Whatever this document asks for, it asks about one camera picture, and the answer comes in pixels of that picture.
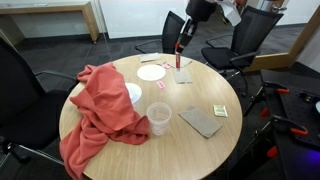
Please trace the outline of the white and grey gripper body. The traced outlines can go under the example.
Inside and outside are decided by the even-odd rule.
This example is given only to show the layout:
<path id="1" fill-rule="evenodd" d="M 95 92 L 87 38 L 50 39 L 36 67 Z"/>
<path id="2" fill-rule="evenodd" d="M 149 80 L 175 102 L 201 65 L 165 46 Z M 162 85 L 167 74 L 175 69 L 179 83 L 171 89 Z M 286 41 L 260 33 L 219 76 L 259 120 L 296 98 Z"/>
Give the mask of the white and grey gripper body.
<path id="1" fill-rule="evenodd" d="M 189 18 L 183 30 L 182 37 L 180 41 L 176 44 L 175 50 L 177 53 L 182 53 L 183 50 L 188 46 L 188 44 L 193 38 L 196 29 L 197 23 L 192 18 Z"/>

